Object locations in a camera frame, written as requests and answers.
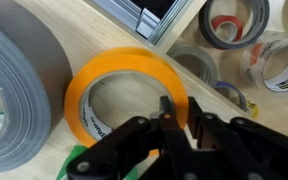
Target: packing tape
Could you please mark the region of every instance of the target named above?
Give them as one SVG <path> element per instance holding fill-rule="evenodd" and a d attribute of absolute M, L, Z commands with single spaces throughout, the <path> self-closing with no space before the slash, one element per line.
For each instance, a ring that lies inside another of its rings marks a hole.
<path fill-rule="evenodd" d="M 63 116 L 72 78 L 67 57 L 41 21 L 0 0 L 0 172 L 32 159 Z"/>
<path fill-rule="evenodd" d="M 234 42 L 241 39 L 243 35 L 243 23 L 235 16 L 217 16 L 212 19 L 213 30 L 216 31 L 217 28 L 223 25 L 229 25 L 231 32 L 227 41 Z"/>
<path fill-rule="evenodd" d="M 233 90 L 234 92 L 236 92 L 237 95 L 238 95 L 238 97 L 239 97 L 239 100 L 240 100 L 239 107 L 240 107 L 243 111 L 247 111 L 245 97 L 244 97 L 244 95 L 243 95 L 235 86 L 233 86 L 232 84 L 227 83 L 227 82 L 218 81 L 218 82 L 216 83 L 215 90 L 218 91 L 218 90 L 221 89 L 221 88 L 227 88 L 227 89 L 229 89 L 229 90 Z"/>
<path fill-rule="evenodd" d="M 248 47 L 242 58 L 242 75 L 253 82 L 266 94 L 288 95 L 288 65 L 277 76 L 264 79 L 264 68 L 271 57 L 282 49 L 288 48 L 288 35 L 285 33 L 269 32 L 267 37 Z"/>
<path fill-rule="evenodd" d="M 191 44 L 177 43 L 171 47 L 167 54 L 182 65 L 186 63 L 184 61 L 190 61 L 192 58 L 198 61 L 200 63 L 198 77 L 209 86 L 215 87 L 218 77 L 217 68 L 213 59 L 206 52 Z"/>
<path fill-rule="evenodd" d="M 143 49 L 116 48 L 91 59 L 71 81 L 65 96 L 65 117 L 74 135 L 86 147 L 112 132 L 96 117 L 89 98 L 92 86 L 116 73 L 139 72 L 158 80 L 169 92 L 179 126 L 188 116 L 188 98 L 176 72 L 162 58 Z"/>
<path fill-rule="evenodd" d="M 215 35 L 212 28 L 210 15 L 212 5 L 216 0 L 208 0 L 200 10 L 199 25 L 202 35 L 212 46 L 217 49 L 240 49 L 254 43 L 261 36 L 267 26 L 270 15 L 268 0 L 248 0 L 253 11 L 253 21 L 246 35 L 238 41 L 230 42 L 221 40 Z"/>

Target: orange tape roll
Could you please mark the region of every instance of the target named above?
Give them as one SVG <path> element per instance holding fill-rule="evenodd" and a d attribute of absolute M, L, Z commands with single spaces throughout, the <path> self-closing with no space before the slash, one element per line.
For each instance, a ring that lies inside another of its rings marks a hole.
<path fill-rule="evenodd" d="M 71 81 L 65 97 L 65 117 L 79 141 L 90 147 L 112 132 L 96 117 L 88 104 L 89 90 L 109 75 L 133 71 L 158 80 L 169 92 L 179 126 L 184 128 L 188 116 L 188 98 L 175 70 L 161 57 L 138 48 L 116 48 L 91 59 Z"/>

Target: tape roll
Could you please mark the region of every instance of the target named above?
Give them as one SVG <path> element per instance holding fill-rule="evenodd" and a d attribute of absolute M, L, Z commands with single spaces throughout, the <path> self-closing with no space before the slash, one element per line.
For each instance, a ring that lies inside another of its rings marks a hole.
<path fill-rule="evenodd" d="M 241 62 L 243 76 L 253 82 L 263 93 L 275 92 L 276 95 L 288 95 L 288 65 L 275 77 L 268 79 L 263 77 L 268 60 L 274 54 L 288 48 L 288 37 L 285 38 L 285 36 L 285 33 L 273 33 L 272 40 L 269 37 L 262 38 L 262 41 L 248 47 L 243 54 Z"/>
<path fill-rule="evenodd" d="M 218 77 L 217 68 L 213 59 L 206 52 L 191 44 L 177 43 L 171 47 L 167 54 L 184 66 L 186 66 L 186 62 L 192 59 L 198 61 L 200 64 L 200 72 L 199 74 L 194 74 L 209 86 L 215 87 Z M 189 68 L 191 72 L 195 72 L 197 67 L 190 66 L 187 68 Z"/>
<path fill-rule="evenodd" d="M 32 159 L 63 116 L 72 78 L 52 33 L 14 1 L 0 0 L 0 172 Z"/>
<path fill-rule="evenodd" d="M 218 91 L 218 90 L 221 89 L 221 88 L 227 88 L 227 89 L 229 89 L 229 90 L 233 90 L 234 92 L 236 92 L 237 95 L 238 95 L 238 97 L 239 97 L 239 100 L 240 100 L 239 107 L 240 107 L 243 111 L 247 111 L 245 97 L 244 97 L 244 95 L 243 95 L 235 86 L 233 86 L 232 84 L 227 83 L 227 82 L 218 81 L 218 82 L 216 83 L 215 90 Z"/>
<path fill-rule="evenodd" d="M 229 25 L 231 33 L 227 41 L 234 42 L 241 39 L 243 35 L 243 23 L 235 16 L 217 16 L 212 19 L 212 27 L 214 31 L 223 25 Z"/>
<path fill-rule="evenodd" d="M 184 128 L 188 116 L 188 98 L 172 67 L 147 50 L 116 48 L 91 59 L 77 73 L 66 92 L 65 117 L 83 145 L 90 147 L 112 132 L 110 127 L 96 117 L 89 103 L 90 89 L 101 79 L 123 72 L 144 73 L 158 80 L 168 90 L 178 123 Z"/>
<path fill-rule="evenodd" d="M 215 35 L 210 21 L 212 5 L 215 0 L 208 0 L 200 10 L 199 25 L 204 38 L 218 49 L 240 49 L 254 43 L 267 26 L 270 14 L 268 0 L 248 0 L 253 11 L 253 21 L 246 35 L 238 41 L 223 41 Z"/>

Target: wooden surface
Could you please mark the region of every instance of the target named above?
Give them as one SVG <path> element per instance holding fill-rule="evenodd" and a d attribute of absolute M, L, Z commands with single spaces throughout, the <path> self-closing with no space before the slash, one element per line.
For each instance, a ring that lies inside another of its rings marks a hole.
<path fill-rule="evenodd" d="M 270 6 L 270 20 L 265 31 L 288 32 L 288 0 L 270 0 Z M 244 34 L 247 33 L 252 18 L 248 6 L 245 6 L 245 1 L 217 0 L 211 18 L 223 14 L 238 16 L 245 24 Z M 259 105 L 260 115 L 257 121 L 288 135 L 288 96 L 275 97 L 274 94 L 267 96 L 241 77 L 239 68 L 245 48 L 227 51 L 213 48 L 199 31 L 198 16 L 193 19 L 178 41 L 196 44 L 207 52 L 217 65 L 219 80 L 235 85 L 247 98 L 253 99 Z M 275 58 L 274 63 L 271 63 L 274 66 L 267 69 L 268 76 L 281 72 L 288 63 L 286 58 L 288 55 L 285 51 L 280 52 L 278 56 L 280 58 Z"/>
<path fill-rule="evenodd" d="M 143 42 L 134 38 L 133 35 L 130 35 L 129 32 L 126 32 L 125 29 L 117 25 L 118 22 L 108 19 L 82 0 L 16 1 L 39 17 L 59 39 L 67 53 L 74 74 L 90 58 L 107 49 L 122 46 L 147 48 L 143 45 Z M 203 110 L 216 112 L 225 121 L 228 121 L 230 118 L 235 116 L 245 115 L 225 98 L 217 95 L 213 89 L 190 74 L 183 67 L 179 66 L 175 61 L 168 57 L 165 58 L 177 70 L 185 85 L 188 95 L 194 96 Z M 120 89 L 120 91 L 117 91 L 117 94 L 112 97 L 113 100 L 111 100 L 111 102 L 119 102 L 119 104 L 123 104 L 123 102 L 125 102 L 123 97 L 125 99 L 126 95 L 127 97 L 128 95 L 132 95 L 134 96 L 132 97 L 132 99 L 134 99 L 134 102 L 132 103 L 141 102 L 142 105 L 136 106 L 138 109 L 136 108 L 135 113 L 157 111 L 157 109 L 155 109 L 157 107 L 156 104 L 158 103 L 157 97 L 161 94 L 165 94 L 165 90 L 158 88 L 158 84 L 154 83 L 154 80 L 145 78 L 143 80 L 143 77 L 134 77 L 133 75 L 127 77 L 121 76 L 113 82 L 110 81 L 110 79 L 104 80 L 103 83 L 107 83 L 107 86 L 100 87 L 97 91 L 94 89 L 95 92 L 93 93 L 95 94 L 94 96 L 96 96 L 94 103 L 96 103 L 96 101 L 105 102 L 107 100 L 106 98 L 110 97 L 103 92 L 109 92 L 109 89 L 114 86 L 114 82 L 129 83 L 126 87 L 129 87 L 130 89 L 136 88 L 134 83 L 132 83 L 134 78 L 136 81 L 143 81 L 144 88 L 147 89 L 138 89 L 129 94 L 123 94 L 123 91 Z M 118 117 L 119 114 L 130 112 L 130 108 L 133 108 L 132 105 L 133 104 L 122 106 L 120 111 L 110 111 L 105 113 L 110 114 L 110 116 L 113 117 Z M 103 116 L 105 114 L 99 113 L 97 115 L 99 118 L 105 120 L 105 117 Z M 125 121 L 125 118 L 128 118 L 128 116 L 120 116 L 120 120 Z M 0 173 L 0 179 L 55 179 L 64 160 L 69 155 L 73 146 L 77 144 L 79 144 L 77 139 L 72 135 L 67 123 L 63 119 L 51 134 L 41 152 L 33 160 L 12 171 Z"/>

